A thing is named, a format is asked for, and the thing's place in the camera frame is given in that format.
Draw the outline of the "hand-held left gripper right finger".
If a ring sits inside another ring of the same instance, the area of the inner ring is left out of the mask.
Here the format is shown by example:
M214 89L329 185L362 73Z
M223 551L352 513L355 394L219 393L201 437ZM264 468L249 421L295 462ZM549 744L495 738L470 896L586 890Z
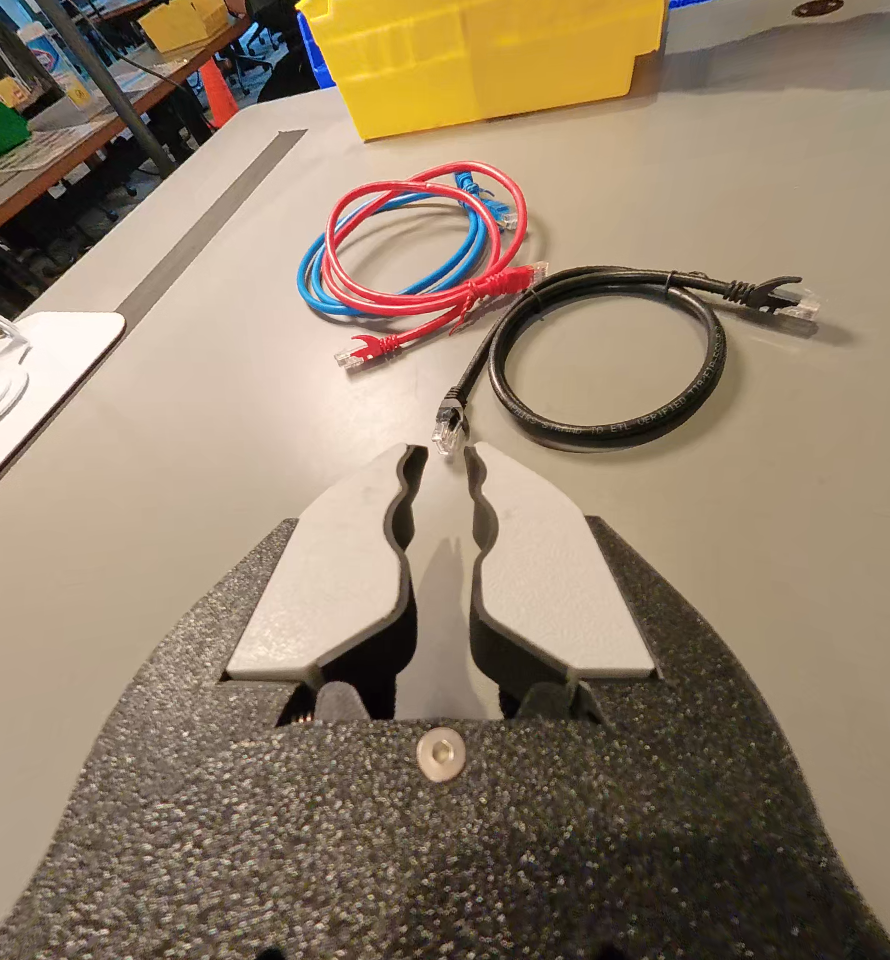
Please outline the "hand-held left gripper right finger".
M464 458L478 548L470 643L495 683L629 680L655 661L582 509L487 442Z

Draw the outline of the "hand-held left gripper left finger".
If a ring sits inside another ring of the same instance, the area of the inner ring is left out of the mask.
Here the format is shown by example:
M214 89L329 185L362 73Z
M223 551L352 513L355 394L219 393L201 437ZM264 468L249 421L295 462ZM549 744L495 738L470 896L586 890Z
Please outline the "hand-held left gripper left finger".
M403 619L427 461L426 446L393 444L303 510L227 663L230 680L319 685Z

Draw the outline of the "large yellow storage bin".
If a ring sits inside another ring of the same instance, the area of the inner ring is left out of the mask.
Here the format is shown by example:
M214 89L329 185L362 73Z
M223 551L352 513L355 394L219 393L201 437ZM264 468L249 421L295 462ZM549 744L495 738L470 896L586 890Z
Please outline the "large yellow storage bin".
M662 1L305 1L363 141L625 97Z

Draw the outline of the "blue storage bin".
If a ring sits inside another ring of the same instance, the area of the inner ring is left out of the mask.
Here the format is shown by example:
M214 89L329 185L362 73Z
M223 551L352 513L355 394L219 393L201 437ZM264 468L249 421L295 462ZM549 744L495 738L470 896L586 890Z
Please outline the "blue storage bin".
M311 67L311 73L315 78L319 89L329 90L331 88L335 88L336 82L329 71L323 54L319 49L318 43L315 41L308 20L298 9L296 9L296 20L306 50L307 59Z

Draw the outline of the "orange traffic cone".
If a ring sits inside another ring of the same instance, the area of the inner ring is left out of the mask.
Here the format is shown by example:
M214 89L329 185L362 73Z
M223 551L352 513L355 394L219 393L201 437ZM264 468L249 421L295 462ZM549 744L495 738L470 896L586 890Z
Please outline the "orange traffic cone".
M239 112L239 106L215 59L210 58L199 68L201 84L211 111L211 124L221 129Z

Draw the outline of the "wooden workbench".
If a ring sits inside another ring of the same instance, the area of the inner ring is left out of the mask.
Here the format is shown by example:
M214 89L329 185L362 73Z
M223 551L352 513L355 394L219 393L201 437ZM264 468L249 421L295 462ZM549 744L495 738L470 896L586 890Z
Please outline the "wooden workbench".
M140 117L148 115L153 107L175 93L169 81L185 82L223 49L234 45L250 27L247 18L231 17L224 29L208 41L172 51L170 55L178 58L179 63L165 75L165 79L158 78L149 89L128 94L134 110ZM103 111L95 114L89 122L89 130L80 129L79 137L48 164L32 170L0 174L0 228L127 131L127 123L115 108L108 102L103 102L103 106Z

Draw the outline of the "white wipes canister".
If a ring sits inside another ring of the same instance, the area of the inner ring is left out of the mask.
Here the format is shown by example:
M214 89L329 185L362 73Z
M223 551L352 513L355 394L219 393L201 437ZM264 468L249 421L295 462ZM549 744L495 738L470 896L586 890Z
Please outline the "white wipes canister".
M18 37L49 77L61 86L60 78L66 72L66 60L47 28L40 22L34 21L20 27Z

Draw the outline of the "white lamp base plate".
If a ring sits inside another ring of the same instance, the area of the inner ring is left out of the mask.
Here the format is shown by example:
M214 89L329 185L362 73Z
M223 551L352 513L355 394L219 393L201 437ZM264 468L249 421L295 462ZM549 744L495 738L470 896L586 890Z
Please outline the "white lamp base plate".
M0 477L126 331L119 313L0 314Z

